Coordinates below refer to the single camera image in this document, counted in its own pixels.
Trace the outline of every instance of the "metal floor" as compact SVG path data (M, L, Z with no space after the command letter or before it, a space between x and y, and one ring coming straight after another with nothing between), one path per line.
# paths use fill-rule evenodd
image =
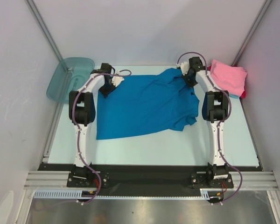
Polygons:
M198 200L97 199L81 206L34 199L27 224L275 224L266 191L241 191L221 205Z

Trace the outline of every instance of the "blue cloth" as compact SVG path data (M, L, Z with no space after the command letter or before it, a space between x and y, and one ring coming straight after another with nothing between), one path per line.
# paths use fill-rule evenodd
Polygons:
M159 75L129 76L115 91L98 96L97 139L116 139L182 131L198 116L199 100L186 86L181 70L168 69Z

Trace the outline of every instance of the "aluminum frame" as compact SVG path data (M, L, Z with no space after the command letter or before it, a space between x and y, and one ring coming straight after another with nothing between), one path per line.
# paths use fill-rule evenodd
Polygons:
M32 15L36 19L40 29L42 30L45 38L48 41L48 44L50 45L51 49L53 50L54 54L56 55L59 62L63 60L62 55L52 37L50 34L48 27L46 26L39 10L36 7L36 4L33 0L25 0L28 7L30 8ZM234 62L232 65L236 65L243 52L246 49L246 46L248 45L251 37L255 33L255 30L261 23L266 11L268 10L269 6L271 5L273 0L266 0L264 5L262 6L259 14L257 15L251 29L249 30L240 50L237 53L237 56L234 59ZM69 71L69 68L66 67L66 65L63 65L65 71ZM61 108L63 104L56 104L55 113L52 118L50 130L48 133L48 137L46 140L44 153L42 157L42 162L47 162L50 149L52 146L52 140L55 136L56 127L61 115ZM32 203L32 199L34 197L35 192L40 192L42 189L46 189L48 192L53 192L54 190L59 190L61 192L68 192L69 190L75 190L73 188L67 188L66 182L68 178L68 171L31 171L28 174L27 181L25 183L23 196L22 196L22 203L19 208L18 215L16 216L16 219L14 223L17 224L25 224L26 220L28 218L29 209ZM235 172L231 172L235 188L239 184L239 175ZM278 185L276 183L275 177L273 175L273 172L242 172L243 174L243 185L241 190L267 190L268 196L270 198L271 206L275 215L276 222L280 224L280 192L278 189ZM211 191L214 189L201 189L201 193L204 194L206 191ZM98 198L118 198L118 197L98 197ZM131 197L120 197L122 199L128 199Z

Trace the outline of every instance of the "translucent blue tray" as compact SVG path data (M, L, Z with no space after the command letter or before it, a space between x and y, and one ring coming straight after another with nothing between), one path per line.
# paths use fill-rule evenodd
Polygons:
M69 103L69 93L80 89L94 69L93 60L85 57L69 57L60 62L47 89L51 100Z

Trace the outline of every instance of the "black mounting bracket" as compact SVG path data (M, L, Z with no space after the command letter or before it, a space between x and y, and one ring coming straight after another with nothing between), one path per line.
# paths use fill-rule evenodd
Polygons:
M227 175L227 178L215 179L215 176L224 176ZM228 172L228 167L225 164L224 166L210 165L208 163L208 168L206 173L196 173L191 174L191 187L194 189L197 188L214 188L222 189L222 184L225 184L227 188L232 189L234 187L232 176Z
M99 176L102 181L101 188L107 188L109 185L109 173L100 172ZM73 165L66 186L68 188L96 188L97 184L95 180L98 180L98 177L87 167Z

